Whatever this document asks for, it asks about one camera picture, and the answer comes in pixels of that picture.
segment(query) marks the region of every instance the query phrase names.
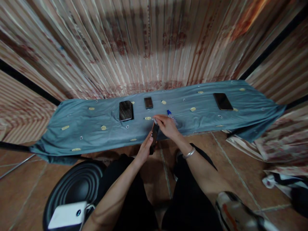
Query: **sneaker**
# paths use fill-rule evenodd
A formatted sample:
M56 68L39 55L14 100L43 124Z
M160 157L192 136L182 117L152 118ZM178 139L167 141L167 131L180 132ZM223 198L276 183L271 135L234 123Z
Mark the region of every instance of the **sneaker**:
M182 153L181 151L179 151L179 152L176 154L176 162L178 162L177 159L179 158L179 156L181 156L180 158L183 157L183 153ZM175 181L178 180L178 178L177 178L177 176L176 176L175 174L173 174L173 178L175 179Z

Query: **leg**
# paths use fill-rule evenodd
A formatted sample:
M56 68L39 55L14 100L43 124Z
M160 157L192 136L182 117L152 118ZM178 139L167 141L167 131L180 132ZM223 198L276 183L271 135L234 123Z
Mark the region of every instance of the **leg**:
M108 166L100 180L96 205L132 161L132 157L122 154L118 160ZM132 229L158 229L154 208L147 199L140 173L137 174L128 190L121 214L114 228L114 230Z
M191 145L216 169L212 160L204 151L192 143ZM182 155L178 157L174 174L178 177L178 180L172 203L163 218L162 229L222 231L214 207L198 186Z

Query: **tiled floor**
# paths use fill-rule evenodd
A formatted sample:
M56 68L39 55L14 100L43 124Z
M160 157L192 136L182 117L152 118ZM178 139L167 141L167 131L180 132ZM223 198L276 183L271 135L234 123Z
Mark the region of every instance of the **tiled floor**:
M271 220L281 231L304 231L308 219L296 213L290 200L277 188L267 189L261 182L265 164L240 152L225 141L223 132L188 136L186 139L203 149L218 171L233 185L237 195L257 213ZM138 146L129 146L102 153L88 154L92 158L116 159L119 154L130 156ZM153 156L141 169L149 201L156 208L161 222L175 187L173 166L177 147L171 140L161 141ZM0 175L23 161L29 154L0 150ZM31 158L0 180L0 229L42 230L42 216L48 196L70 166L50 165L38 157Z

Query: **black smartphone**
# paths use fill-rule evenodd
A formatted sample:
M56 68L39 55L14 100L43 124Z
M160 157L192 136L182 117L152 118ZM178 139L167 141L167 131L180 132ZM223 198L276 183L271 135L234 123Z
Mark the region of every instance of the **black smartphone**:
M120 121L133 120L133 105L129 100L120 102L119 118Z
M154 153L158 131L159 131L159 126L156 125L154 122L153 127L152 127L152 134L151 134L151 137L153 137L153 142L150 146L150 155L153 155Z
M145 105L145 109L153 108L152 97L145 97L144 98L144 105Z
M233 111L233 107L225 93L214 93L213 95L220 110Z

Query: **gray-blue tablecloth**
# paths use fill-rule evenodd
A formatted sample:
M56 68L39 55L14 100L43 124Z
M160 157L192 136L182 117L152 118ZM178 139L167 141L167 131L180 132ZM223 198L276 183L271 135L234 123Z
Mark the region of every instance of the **gray-blue tablecloth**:
M213 93L225 93L234 111L219 110ZM145 109L144 97L152 97L154 108L150 111ZM125 100L134 102L134 120L120 122L119 103ZM140 144L153 125L152 120L145 118L166 115L167 110L172 112L184 135L249 126L237 135L252 142L283 114L285 105L277 105L242 80L203 83L121 98L69 99L59 105L46 133L30 151L67 156ZM159 132L158 140L165 138Z

